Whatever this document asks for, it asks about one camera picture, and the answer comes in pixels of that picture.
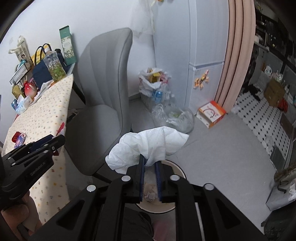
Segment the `person's left hand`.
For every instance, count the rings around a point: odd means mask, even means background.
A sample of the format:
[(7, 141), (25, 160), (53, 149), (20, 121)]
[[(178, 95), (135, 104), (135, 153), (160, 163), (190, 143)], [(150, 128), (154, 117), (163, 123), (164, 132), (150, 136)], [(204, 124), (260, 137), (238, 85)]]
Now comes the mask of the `person's left hand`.
[(17, 229), (17, 227), (25, 220), (30, 220), (28, 222), (29, 226), (27, 227), (27, 233), (29, 236), (32, 236), (43, 226), (38, 218), (36, 204), (33, 198), (30, 197), (29, 191), (23, 196), (22, 204), (1, 211), (1, 214), (7, 225), (10, 227), (10, 230), (13, 232), (13, 238), (17, 238), (18, 240), (25, 240)]

